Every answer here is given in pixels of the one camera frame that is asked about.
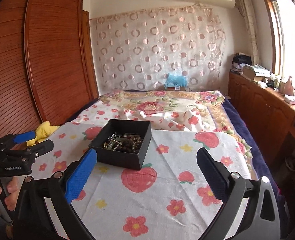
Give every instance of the trash can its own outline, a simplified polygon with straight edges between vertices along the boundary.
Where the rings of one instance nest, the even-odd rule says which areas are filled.
[[[295,157],[287,156],[274,176],[274,180],[278,187],[284,186],[295,174]]]

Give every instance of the yellow cloth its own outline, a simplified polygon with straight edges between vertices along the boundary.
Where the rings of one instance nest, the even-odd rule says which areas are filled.
[[[47,137],[49,137],[52,133],[54,133],[60,126],[49,125],[49,121],[45,121],[41,123],[38,128],[35,130],[36,137],[33,140],[29,140],[26,142],[27,146],[33,146],[35,142],[45,141]]]

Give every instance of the hand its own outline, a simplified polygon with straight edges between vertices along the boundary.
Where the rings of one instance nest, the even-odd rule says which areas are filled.
[[[15,210],[15,206],[16,206],[16,202],[17,202],[17,198],[19,194],[17,177],[13,177],[13,179],[7,184],[6,188],[7,188],[7,191],[10,193],[10,195],[8,195],[5,198],[4,202],[7,206],[7,209],[12,211],[12,210]]]

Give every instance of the wall curtain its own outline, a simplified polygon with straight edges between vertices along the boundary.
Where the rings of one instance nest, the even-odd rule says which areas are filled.
[[[243,12],[243,17],[246,24],[246,29],[249,33],[249,38],[252,48],[252,64],[260,64],[260,56],[257,49],[257,27],[254,14],[254,8],[251,0],[239,0],[241,9]]]
[[[225,33],[212,8],[133,11],[95,19],[103,90],[162,89],[169,73],[194,91],[219,87]]]

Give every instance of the window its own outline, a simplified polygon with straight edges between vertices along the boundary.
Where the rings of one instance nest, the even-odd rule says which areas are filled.
[[[295,3],[292,0],[265,0],[269,13],[272,42],[272,72],[295,84]]]

